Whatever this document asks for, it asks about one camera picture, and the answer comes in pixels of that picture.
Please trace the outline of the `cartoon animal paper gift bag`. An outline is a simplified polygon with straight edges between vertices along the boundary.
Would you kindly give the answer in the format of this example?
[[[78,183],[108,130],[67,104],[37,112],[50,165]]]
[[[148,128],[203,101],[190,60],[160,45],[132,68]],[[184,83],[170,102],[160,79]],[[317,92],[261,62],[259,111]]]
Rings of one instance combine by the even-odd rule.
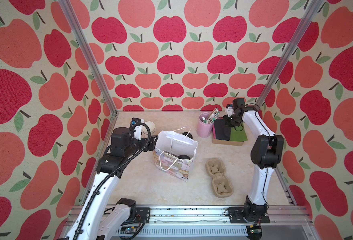
[[[189,127],[183,127],[174,131],[161,131],[153,150],[156,167],[184,182],[189,180],[198,147],[198,141],[182,135],[184,132],[191,133],[190,130]],[[187,155],[191,159],[181,160],[179,155]]]

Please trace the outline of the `single black paper napkin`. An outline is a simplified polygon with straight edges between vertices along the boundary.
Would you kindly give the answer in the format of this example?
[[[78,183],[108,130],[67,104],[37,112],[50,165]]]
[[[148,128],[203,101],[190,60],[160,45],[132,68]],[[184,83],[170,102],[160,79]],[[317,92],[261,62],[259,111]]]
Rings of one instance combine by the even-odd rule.
[[[214,121],[213,135],[216,140],[230,140],[231,127],[225,125],[225,121],[223,118],[218,118]]]

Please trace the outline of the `stack of white paper cups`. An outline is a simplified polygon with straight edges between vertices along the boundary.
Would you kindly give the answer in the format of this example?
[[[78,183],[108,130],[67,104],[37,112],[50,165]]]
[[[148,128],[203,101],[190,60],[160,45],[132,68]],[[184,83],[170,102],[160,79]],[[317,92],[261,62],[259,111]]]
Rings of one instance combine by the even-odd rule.
[[[156,131],[156,125],[151,121],[145,122],[145,124],[149,127],[151,135],[153,135]]]

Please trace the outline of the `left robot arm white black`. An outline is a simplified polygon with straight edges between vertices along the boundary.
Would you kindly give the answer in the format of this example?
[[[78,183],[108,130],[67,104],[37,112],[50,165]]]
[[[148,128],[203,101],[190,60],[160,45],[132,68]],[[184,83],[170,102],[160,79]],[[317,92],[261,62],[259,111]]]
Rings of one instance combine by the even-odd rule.
[[[111,144],[99,159],[92,189],[81,213],[64,237],[66,240],[110,240],[135,238],[147,220],[137,212],[136,201],[120,199],[107,213],[109,198],[128,164],[140,153],[153,151],[158,136],[152,136],[144,120],[132,118],[130,127],[114,129]]]

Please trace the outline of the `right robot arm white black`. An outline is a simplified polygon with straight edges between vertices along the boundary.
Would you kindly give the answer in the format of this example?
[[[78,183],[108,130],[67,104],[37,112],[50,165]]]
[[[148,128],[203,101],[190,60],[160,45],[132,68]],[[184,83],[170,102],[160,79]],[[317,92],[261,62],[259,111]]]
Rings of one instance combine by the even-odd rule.
[[[254,164],[251,192],[246,196],[241,218],[247,223],[255,223],[267,218],[269,204],[267,192],[275,168],[282,158],[284,137],[273,132],[261,119],[256,104],[246,104],[244,99],[236,98],[226,106],[223,117],[227,127],[236,128],[245,123],[255,137],[250,152]]]

